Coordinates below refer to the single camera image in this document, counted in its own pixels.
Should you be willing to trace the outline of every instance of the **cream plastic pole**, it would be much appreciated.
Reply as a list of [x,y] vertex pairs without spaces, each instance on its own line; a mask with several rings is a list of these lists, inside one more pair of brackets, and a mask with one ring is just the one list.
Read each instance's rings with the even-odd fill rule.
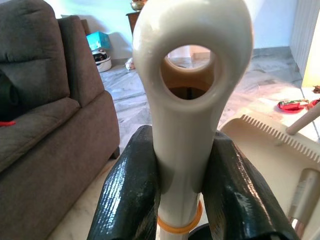
[[[166,55],[184,45],[206,47],[215,57],[200,68],[174,66]],[[251,19],[242,0],[149,0],[138,17],[133,60],[152,115],[161,180],[161,240],[188,239],[214,134],[252,47]],[[168,87],[206,93],[185,100]]]

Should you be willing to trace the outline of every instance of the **marble floor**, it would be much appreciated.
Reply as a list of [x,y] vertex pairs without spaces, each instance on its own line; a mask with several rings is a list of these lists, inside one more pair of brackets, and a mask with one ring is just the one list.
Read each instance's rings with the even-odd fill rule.
[[[178,66],[190,68],[203,64],[205,59],[191,61],[184,58],[172,61]],[[124,66],[116,65],[100,75],[105,89],[110,92],[114,101],[122,152],[137,128],[152,124],[147,97],[135,70],[127,71]],[[277,112],[274,106],[284,99],[303,98],[301,84],[302,77],[296,71],[296,63],[289,52],[254,54],[246,73],[225,106],[218,127],[243,107],[252,108],[281,120],[285,116]],[[319,135],[315,127],[310,125],[308,129],[305,134],[318,141]],[[107,163],[48,240],[87,238],[103,182],[114,163],[115,160]],[[204,214],[201,223],[206,222],[208,220]]]

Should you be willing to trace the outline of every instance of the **cream plastic dustpan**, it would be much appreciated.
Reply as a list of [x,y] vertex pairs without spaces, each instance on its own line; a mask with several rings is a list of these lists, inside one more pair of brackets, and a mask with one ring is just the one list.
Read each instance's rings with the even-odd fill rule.
[[[288,214],[303,169],[320,169],[320,144],[270,117],[242,109],[221,127],[269,184],[282,210]],[[302,240],[320,239],[320,203],[306,226]]]

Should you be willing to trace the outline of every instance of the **sofa armrest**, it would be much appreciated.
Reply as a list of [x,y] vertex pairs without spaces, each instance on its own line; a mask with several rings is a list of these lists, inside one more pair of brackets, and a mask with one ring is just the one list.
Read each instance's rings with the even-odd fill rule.
[[58,19],[70,97],[85,107],[105,89],[78,16]]

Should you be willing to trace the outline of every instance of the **gray tile floor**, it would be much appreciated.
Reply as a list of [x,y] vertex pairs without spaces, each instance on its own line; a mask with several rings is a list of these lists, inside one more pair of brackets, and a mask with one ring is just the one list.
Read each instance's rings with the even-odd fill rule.
[[[185,68],[198,67],[207,61],[192,61],[190,58],[171,60]],[[135,70],[128,71],[122,65],[116,65],[100,75],[105,89],[110,92],[114,101],[120,129],[120,150],[123,151],[138,127],[152,124],[144,87],[138,73]],[[253,55],[247,72],[223,112],[220,124],[241,107],[239,102],[249,104],[260,97],[269,96],[272,90],[277,91],[275,86],[300,88],[301,84],[302,77],[296,71],[296,63],[290,53]]]

